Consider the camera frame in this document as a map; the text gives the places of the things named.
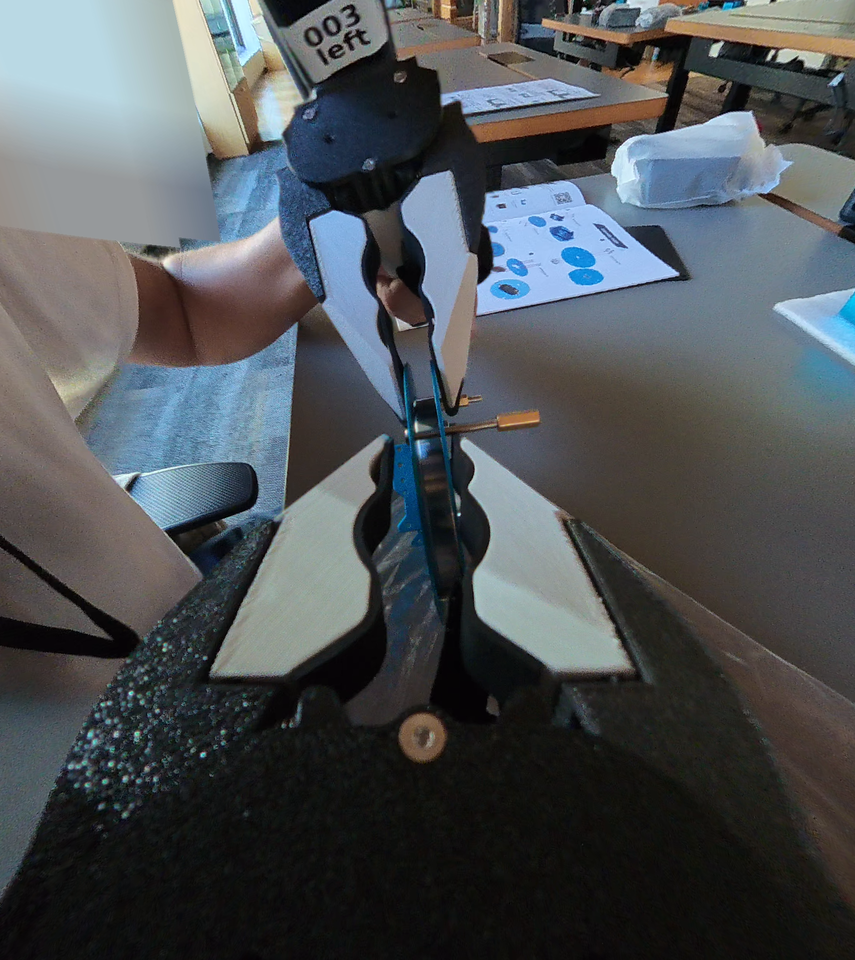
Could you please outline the blue metal turntable disc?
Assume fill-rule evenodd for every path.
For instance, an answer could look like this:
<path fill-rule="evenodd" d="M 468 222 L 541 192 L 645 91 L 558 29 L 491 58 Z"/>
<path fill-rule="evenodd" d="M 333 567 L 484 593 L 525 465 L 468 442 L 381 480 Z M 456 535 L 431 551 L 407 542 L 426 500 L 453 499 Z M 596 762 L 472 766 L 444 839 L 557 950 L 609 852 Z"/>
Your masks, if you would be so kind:
<path fill-rule="evenodd" d="M 426 566 L 439 612 L 445 618 L 462 576 L 463 558 L 444 407 L 435 370 L 431 397 L 416 397 L 408 364 L 402 369 L 401 383 L 411 465 L 411 481 L 405 490 L 416 498 Z"/>

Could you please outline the long wood-edged desk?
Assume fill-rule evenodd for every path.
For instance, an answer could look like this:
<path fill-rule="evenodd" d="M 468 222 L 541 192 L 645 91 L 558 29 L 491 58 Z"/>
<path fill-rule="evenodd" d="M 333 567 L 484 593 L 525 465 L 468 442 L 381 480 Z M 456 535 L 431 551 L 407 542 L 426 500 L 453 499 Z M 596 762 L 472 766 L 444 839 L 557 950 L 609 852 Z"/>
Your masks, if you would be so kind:
<path fill-rule="evenodd" d="M 746 108 L 753 89 L 774 91 L 832 109 L 826 135 L 846 136 L 855 114 L 855 2 L 776 2 L 713 8 L 670 19 L 665 29 L 683 37 L 683 54 L 668 84 L 659 131 L 676 119 L 690 72 L 728 81 L 723 114 Z M 829 76 L 790 71 L 761 61 L 769 51 L 794 50 L 841 59 Z"/>

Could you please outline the black clipboard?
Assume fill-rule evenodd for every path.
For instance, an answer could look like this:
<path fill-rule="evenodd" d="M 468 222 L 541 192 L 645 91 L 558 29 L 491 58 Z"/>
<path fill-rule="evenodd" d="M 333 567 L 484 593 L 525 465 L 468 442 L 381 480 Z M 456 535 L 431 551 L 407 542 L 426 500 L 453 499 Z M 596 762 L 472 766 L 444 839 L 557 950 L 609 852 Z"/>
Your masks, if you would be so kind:
<path fill-rule="evenodd" d="M 658 224 L 638 224 L 626 225 L 624 229 L 654 257 L 675 270 L 675 280 L 686 282 L 691 279 L 687 266 L 663 227 Z"/>

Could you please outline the white plastic wrapped box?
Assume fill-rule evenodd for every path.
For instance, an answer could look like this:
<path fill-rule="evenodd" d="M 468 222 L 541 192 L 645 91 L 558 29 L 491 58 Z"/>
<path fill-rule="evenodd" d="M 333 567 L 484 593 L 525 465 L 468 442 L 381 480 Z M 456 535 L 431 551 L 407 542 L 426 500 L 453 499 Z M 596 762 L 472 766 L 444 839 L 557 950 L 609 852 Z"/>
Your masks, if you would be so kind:
<path fill-rule="evenodd" d="M 614 154 L 611 174 L 622 202 L 677 210 L 766 194 L 790 166 L 781 150 L 761 138 L 754 114 L 736 111 L 626 140 Z"/>

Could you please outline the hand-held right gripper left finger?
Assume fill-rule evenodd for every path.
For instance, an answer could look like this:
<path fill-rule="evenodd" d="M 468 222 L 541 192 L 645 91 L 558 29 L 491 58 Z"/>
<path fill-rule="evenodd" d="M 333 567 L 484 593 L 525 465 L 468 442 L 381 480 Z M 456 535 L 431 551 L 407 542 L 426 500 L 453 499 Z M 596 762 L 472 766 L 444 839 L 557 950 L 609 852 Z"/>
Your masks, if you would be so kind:
<path fill-rule="evenodd" d="M 371 441 L 281 515 L 210 668 L 217 681 L 352 698 L 386 655 L 373 555 L 391 520 L 394 440 Z"/>

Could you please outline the brass hex standoff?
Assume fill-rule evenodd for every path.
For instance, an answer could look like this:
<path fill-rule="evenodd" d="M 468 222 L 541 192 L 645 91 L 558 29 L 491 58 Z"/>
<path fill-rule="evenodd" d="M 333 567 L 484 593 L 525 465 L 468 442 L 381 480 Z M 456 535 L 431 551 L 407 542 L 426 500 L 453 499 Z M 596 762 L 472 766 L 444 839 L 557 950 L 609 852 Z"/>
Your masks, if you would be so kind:
<path fill-rule="evenodd" d="M 455 424 L 449 428 L 451 433 L 467 434 L 483 430 L 511 432 L 540 426 L 541 416 L 538 410 L 526 410 L 497 414 L 494 418 L 472 423 Z"/>

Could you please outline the person's left hand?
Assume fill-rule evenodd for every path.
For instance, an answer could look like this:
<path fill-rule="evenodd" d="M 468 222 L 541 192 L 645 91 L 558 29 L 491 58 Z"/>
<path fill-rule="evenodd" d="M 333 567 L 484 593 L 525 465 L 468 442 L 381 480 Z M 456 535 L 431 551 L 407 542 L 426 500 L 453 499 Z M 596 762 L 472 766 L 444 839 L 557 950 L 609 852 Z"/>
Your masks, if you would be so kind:
<path fill-rule="evenodd" d="M 420 296 L 411 292 L 403 280 L 381 268 L 374 283 L 376 295 L 392 317 L 414 328 L 427 323 Z"/>

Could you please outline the large clear plastic bag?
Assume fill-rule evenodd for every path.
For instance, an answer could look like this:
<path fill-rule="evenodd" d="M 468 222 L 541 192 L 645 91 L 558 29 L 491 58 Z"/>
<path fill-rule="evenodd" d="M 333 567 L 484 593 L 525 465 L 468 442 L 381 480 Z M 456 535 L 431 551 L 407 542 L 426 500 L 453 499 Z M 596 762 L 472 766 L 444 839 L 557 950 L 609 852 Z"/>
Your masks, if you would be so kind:
<path fill-rule="evenodd" d="M 388 534 L 374 553 L 388 651 L 375 679 L 347 706 L 356 724 L 381 724 L 430 696 L 442 642 L 418 534 L 403 531 L 393 494 Z M 855 705 L 789 664 L 623 552 L 651 589 L 708 647 L 757 720 L 806 832 L 855 911 Z"/>

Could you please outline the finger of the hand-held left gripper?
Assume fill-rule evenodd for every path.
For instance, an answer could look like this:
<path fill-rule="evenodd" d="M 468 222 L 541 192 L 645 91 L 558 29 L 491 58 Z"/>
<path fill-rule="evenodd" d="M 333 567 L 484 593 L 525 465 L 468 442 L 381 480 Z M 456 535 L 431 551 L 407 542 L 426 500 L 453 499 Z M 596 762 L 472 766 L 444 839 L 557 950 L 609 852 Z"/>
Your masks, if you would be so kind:
<path fill-rule="evenodd" d="M 458 410 L 477 306 L 479 258 L 469 249 L 451 171 L 420 179 L 401 201 L 405 240 L 421 268 L 429 342 L 445 410 Z"/>
<path fill-rule="evenodd" d="M 362 217 L 330 210 L 309 222 L 323 307 L 374 389 L 406 415 L 394 326 L 376 290 L 381 252 Z"/>

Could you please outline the white paper sheet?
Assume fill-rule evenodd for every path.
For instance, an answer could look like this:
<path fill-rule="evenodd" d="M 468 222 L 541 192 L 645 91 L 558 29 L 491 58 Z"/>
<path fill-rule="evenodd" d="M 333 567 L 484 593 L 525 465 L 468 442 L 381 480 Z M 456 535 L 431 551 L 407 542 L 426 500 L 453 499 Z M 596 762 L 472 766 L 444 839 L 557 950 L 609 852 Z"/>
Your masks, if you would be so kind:
<path fill-rule="evenodd" d="M 465 116 L 523 110 L 546 104 L 585 100 L 598 94 L 556 78 L 539 78 L 500 86 L 441 94 L 441 104 L 461 104 Z"/>

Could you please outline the white foam tray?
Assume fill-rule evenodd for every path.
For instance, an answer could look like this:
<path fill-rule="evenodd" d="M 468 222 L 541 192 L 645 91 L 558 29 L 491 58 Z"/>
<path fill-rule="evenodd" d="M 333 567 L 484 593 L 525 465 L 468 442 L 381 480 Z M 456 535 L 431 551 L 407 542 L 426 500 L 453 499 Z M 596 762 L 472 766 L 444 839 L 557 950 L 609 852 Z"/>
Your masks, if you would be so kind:
<path fill-rule="evenodd" d="M 847 289 L 794 298 L 774 304 L 773 310 L 855 367 L 855 325 L 841 315 L 854 294 Z"/>

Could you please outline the person's office chair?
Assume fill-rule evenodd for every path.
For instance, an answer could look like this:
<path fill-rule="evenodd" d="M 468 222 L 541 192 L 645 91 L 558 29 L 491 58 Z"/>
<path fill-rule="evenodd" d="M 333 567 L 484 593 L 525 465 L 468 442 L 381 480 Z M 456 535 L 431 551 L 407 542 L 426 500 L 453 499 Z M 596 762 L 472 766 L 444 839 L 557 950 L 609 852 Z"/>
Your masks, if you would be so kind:
<path fill-rule="evenodd" d="M 240 514 L 259 496 L 257 473 L 246 462 L 198 462 L 113 478 L 171 537 Z"/>

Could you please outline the wood-edged neighbour desk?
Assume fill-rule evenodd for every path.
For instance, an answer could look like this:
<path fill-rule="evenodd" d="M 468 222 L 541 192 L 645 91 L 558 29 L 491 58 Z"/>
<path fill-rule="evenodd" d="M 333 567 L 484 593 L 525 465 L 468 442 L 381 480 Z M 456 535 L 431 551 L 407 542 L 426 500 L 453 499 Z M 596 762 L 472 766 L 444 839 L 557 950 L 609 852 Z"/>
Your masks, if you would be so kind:
<path fill-rule="evenodd" d="M 506 164 L 600 160 L 613 124 L 659 118 L 667 103 L 660 92 L 516 44 L 448 50 L 430 44 L 401 48 L 398 54 L 416 57 L 421 66 L 437 70 L 444 92 L 551 79 L 595 94 L 587 100 L 470 117 L 469 126 L 484 154 L 488 190 L 501 187 Z"/>

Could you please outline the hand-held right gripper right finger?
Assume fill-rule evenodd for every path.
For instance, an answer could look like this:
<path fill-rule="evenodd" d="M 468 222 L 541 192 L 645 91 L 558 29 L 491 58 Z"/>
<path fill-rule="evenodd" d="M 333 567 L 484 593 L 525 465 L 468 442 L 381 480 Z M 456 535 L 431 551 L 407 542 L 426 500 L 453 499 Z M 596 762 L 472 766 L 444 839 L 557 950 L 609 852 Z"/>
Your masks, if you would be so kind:
<path fill-rule="evenodd" d="M 545 675 L 635 680 L 565 511 L 470 440 L 460 442 L 457 467 L 469 561 L 460 646 L 469 676 L 500 706 Z"/>

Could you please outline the printed instruction sheet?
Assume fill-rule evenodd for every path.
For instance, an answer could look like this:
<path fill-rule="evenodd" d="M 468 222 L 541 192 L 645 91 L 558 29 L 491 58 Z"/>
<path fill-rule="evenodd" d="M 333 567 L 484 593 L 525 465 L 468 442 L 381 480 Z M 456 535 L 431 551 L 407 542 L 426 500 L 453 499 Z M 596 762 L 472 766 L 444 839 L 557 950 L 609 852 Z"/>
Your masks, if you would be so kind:
<path fill-rule="evenodd" d="M 480 316 L 677 277 L 571 181 L 489 193 L 483 221 L 493 267 Z"/>

